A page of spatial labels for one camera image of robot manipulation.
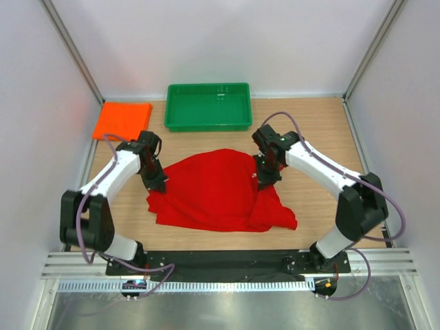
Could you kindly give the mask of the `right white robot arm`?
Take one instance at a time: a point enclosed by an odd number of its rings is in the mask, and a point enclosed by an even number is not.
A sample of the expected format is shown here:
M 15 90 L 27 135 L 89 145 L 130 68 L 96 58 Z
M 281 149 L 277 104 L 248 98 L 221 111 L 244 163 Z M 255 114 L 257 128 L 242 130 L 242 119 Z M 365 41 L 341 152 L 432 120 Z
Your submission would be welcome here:
M 279 182 L 281 170 L 291 167 L 318 182 L 337 200 L 334 227 L 309 248 L 309 262 L 317 272 L 327 271 L 341 252 L 388 217 L 377 175 L 346 169 L 294 131 L 281 135 L 265 124 L 252 134 L 252 139 L 258 146 L 254 160 L 259 190 Z

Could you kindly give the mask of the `red t shirt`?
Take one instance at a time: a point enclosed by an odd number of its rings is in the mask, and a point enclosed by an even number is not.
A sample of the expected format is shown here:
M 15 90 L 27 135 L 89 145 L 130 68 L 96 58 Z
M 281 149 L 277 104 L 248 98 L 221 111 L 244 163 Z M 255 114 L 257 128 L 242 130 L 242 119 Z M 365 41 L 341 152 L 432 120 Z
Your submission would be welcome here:
M 298 226 L 274 187 L 258 189 L 251 155 L 224 148 L 187 157 L 164 172 L 165 192 L 151 191 L 146 199 L 160 225 L 215 232 Z

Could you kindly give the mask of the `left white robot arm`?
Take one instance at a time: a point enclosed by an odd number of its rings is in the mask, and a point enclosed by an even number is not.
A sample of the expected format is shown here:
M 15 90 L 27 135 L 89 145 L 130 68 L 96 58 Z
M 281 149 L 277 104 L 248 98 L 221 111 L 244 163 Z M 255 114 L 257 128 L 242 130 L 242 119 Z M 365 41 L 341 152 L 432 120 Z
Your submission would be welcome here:
M 140 131 L 135 140 L 121 140 L 112 145 L 106 133 L 104 141 L 113 157 L 87 184 L 77 191 L 66 190 L 60 202 L 60 239 L 80 248 L 85 262 L 95 255 L 115 261 L 131 275 L 140 274 L 146 265 L 143 245 L 116 233 L 111 203 L 134 175 L 139 175 L 150 193 L 165 193 L 166 181 L 159 154 L 162 140 L 151 131 Z

